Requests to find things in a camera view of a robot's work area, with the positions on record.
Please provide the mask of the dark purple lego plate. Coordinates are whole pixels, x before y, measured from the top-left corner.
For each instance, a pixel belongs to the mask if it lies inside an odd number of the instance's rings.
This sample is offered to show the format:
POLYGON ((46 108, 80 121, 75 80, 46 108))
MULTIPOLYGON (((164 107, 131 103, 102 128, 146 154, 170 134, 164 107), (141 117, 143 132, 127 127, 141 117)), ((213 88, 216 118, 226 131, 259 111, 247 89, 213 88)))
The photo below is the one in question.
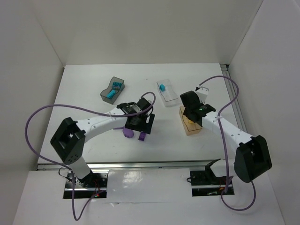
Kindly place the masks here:
POLYGON ((146 133, 141 132, 141 133, 139 134, 138 140, 139 140, 139 141, 144 141, 144 140, 145 140, 145 137, 146 137, 146 133))

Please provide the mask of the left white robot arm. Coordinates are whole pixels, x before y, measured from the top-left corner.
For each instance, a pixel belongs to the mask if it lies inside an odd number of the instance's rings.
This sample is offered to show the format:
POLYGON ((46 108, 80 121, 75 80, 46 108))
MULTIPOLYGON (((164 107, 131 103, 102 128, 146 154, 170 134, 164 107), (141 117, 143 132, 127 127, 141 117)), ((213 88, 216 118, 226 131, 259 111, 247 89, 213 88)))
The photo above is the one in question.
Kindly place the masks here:
POLYGON ((98 180, 83 158, 84 144, 107 131, 126 128, 150 134, 154 122, 153 106, 145 98, 137 103, 117 105, 105 116, 75 121, 65 118, 50 140, 62 162, 71 168, 75 179, 87 187, 98 180))

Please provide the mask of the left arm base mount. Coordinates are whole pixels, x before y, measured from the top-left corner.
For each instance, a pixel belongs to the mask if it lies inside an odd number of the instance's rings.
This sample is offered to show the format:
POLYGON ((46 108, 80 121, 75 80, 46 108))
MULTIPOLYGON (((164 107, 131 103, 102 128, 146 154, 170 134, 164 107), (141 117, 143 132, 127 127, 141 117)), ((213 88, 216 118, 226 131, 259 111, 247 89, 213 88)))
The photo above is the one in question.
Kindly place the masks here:
MULTIPOLYGON (((75 199, 89 199, 95 195, 96 199, 107 197, 108 171, 93 172, 94 177, 88 184, 83 184, 79 179, 75 179, 75 199)), ((64 174, 59 171, 59 175, 65 179, 63 199, 72 198, 72 175, 71 172, 64 174)))

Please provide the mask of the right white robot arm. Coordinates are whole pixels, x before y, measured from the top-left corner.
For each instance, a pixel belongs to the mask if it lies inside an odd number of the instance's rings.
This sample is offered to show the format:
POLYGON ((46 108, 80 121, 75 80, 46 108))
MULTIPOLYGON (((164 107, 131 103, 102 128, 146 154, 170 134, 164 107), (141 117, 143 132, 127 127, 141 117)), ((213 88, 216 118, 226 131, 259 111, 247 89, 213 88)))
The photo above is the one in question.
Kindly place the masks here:
POLYGON ((202 128, 221 137, 224 133, 226 146, 235 153, 234 159, 228 163, 217 160, 209 168, 216 177, 237 176, 245 183, 250 183, 272 167, 267 141, 261 135, 256 137, 242 131, 225 118, 218 115, 218 111, 209 104, 204 104, 204 92, 188 91, 180 95, 183 115, 202 128))

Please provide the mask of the teal rounded lego brick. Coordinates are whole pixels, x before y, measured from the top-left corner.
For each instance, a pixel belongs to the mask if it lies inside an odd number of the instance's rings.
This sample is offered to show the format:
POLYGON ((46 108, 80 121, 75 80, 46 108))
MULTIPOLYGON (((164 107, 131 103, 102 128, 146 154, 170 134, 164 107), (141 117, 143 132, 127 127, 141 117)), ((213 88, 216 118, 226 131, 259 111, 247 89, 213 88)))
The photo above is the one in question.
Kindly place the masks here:
POLYGON ((112 84, 112 89, 113 90, 120 90, 122 87, 122 83, 121 82, 113 82, 112 84))

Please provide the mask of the small teal lego cube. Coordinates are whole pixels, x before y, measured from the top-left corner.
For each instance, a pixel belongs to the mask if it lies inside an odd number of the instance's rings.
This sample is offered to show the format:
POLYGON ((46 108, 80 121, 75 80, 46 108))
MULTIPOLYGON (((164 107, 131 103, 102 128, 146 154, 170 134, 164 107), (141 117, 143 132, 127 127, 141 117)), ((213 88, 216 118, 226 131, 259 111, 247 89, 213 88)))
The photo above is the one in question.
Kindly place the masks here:
POLYGON ((159 89, 160 89, 161 91, 165 91, 165 86, 164 86, 163 84, 161 84, 161 85, 159 86, 159 89))

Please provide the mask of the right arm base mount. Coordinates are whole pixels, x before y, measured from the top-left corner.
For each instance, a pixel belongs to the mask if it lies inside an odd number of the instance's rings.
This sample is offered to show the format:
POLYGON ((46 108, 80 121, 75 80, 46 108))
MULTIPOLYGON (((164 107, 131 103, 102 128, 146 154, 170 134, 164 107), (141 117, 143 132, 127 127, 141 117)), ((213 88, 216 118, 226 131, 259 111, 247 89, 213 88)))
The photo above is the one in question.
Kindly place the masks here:
POLYGON ((213 160, 204 166, 203 169, 193 169, 186 179, 191 184, 192 196, 217 196, 225 189, 226 176, 216 177, 211 166, 219 159, 213 160))

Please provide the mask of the teal rectangular lego brick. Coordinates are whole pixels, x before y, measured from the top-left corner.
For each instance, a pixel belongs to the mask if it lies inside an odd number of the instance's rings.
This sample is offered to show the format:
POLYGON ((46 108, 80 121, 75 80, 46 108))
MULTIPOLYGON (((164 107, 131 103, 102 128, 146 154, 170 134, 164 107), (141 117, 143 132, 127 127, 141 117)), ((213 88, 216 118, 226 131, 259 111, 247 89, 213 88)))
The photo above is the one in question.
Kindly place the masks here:
POLYGON ((116 90, 111 90, 110 92, 107 93, 106 98, 112 99, 116 94, 117 94, 116 90))

